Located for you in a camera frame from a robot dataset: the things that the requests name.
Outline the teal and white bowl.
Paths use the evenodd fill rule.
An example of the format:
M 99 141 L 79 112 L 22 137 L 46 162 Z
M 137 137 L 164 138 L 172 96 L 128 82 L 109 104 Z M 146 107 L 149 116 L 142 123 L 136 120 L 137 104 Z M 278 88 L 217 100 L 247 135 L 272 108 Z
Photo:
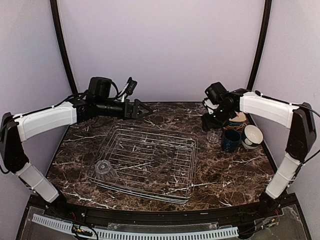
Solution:
M 263 140 L 264 135 L 262 131 L 255 125 L 247 125 L 241 134 L 241 142 L 249 146 L 260 145 Z

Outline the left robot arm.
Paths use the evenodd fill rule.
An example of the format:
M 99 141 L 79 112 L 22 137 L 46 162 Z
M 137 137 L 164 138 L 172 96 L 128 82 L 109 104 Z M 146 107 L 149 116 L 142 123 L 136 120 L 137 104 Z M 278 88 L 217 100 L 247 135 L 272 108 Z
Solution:
M 44 176 L 28 158 L 25 143 L 43 140 L 56 129 L 66 129 L 97 117 L 137 120 L 149 116 L 153 110 L 139 99 L 130 101 L 137 81 L 129 77 L 124 88 L 106 77 L 92 77 L 88 89 L 73 93 L 61 102 L 41 109 L 2 116 L 0 124 L 0 171 L 18 177 L 24 184 L 51 204 L 51 210 L 60 218 L 71 213 L 64 195 Z

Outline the blue polka dot plate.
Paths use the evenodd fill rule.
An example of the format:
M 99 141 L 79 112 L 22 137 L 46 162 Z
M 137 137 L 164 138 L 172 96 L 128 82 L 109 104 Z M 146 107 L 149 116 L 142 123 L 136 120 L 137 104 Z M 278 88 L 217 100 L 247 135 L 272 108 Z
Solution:
M 227 126 L 243 126 L 244 127 L 245 125 L 246 125 L 245 122 L 233 122 L 233 121 L 230 121 Z

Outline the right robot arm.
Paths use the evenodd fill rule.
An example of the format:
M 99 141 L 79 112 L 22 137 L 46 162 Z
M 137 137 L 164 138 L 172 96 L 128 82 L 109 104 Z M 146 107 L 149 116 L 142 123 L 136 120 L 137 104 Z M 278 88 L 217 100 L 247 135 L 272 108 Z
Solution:
M 252 115 L 269 121 L 270 129 L 263 127 L 267 142 L 283 127 L 286 133 L 283 159 L 255 205 L 255 213 L 266 217 L 275 208 L 277 200 L 287 187 L 296 179 L 300 169 L 313 157 L 310 151 L 317 139 L 314 116 L 318 113 L 307 102 L 298 104 L 264 95 L 259 91 L 239 88 L 228 91 L 221 82 L 212 83 L 204 91 L 206 97 L 202 104 L 207 112 L 201 117 L 202 128 L 208 132 L 229 124 L 238 113 Z

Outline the dark blue ceramic mug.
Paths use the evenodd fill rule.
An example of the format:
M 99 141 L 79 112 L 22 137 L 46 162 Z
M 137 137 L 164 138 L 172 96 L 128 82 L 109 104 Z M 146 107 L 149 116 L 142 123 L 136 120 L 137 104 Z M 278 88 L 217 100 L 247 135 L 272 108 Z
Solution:
M 225 152 L 233 153 L 241 141 L 241 134 L 235 129 L 227 129 L 222 137 L 222 149 Z

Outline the white green patterned bowl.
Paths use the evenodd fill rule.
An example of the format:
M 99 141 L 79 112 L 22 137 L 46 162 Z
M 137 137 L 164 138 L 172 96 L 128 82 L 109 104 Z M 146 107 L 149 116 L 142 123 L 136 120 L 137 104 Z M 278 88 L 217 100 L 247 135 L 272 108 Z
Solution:
M 245 142 L 241 142 L 242 146 L 246 149 L 246 150 L 253 150 L 253 149 L 256 149 L 259 145 L 247 145 Z

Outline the yellow plate with white rings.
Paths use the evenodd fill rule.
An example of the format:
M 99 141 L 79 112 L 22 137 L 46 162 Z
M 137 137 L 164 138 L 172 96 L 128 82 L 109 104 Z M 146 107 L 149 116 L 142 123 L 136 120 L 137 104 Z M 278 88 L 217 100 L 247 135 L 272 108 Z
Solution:
M 226 130 L 236 130 L 238 132 L 241 132 L 243 130 L 243 126 L 226 126 L 223 129 Z

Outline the clear glass cup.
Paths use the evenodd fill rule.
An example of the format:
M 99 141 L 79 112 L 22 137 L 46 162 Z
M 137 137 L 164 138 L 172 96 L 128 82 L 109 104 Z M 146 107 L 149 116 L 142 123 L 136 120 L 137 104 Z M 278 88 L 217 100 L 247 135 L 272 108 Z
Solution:
M 116 183 L 119 177 L 111 163 L 105 159 L 95 164 L 95 175 L 98 180 L 109 183 Z
M 206 134 L 209 143 L 216 144 L 221 140 L 223 131 L 221 129 L 211 129 Z

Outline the large beige plate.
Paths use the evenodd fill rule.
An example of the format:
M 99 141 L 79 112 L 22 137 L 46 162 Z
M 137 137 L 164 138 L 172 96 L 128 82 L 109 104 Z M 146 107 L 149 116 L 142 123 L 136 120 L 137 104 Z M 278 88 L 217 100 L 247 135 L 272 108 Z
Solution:
M 237 112 L 234 118 L 229 119 L 229 121 L 232 123 L 244 123 L 246 120 L 247 117 L 243 112 Z

